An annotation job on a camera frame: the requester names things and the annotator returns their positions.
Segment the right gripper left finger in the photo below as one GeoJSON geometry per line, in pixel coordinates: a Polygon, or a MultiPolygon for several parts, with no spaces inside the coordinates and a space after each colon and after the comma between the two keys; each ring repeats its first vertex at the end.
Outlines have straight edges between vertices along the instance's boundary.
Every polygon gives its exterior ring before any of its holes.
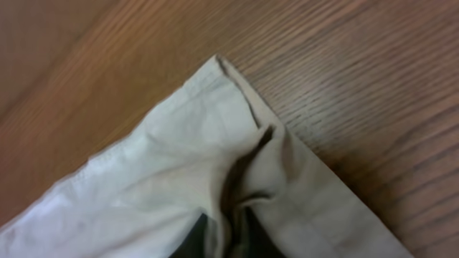
{"type": "Polygon", "coordinates": [[[204,258],[204,237],[208,218],[202,214],[169,258],[204,258]]]}

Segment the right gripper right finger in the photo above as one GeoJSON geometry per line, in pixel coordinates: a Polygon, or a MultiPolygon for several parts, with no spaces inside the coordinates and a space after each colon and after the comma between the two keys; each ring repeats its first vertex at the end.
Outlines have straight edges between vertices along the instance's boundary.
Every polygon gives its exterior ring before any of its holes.
{"type": "Polygon", "coordinates": [[[285,258],[250,208],[236,216],[232,231],[233,258],[285,258]]]}

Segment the beige khaki shorts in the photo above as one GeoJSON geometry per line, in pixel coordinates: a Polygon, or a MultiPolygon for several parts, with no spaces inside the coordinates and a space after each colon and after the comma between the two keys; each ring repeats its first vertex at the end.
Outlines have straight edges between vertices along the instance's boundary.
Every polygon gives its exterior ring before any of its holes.
{"type": "Polygon", "coordinates": [[[285,257],[410,255],[219,56],[2,226],[1,255],[169,257],[205,214],[204,257],[232,257],[244,208],[285,257]]]}

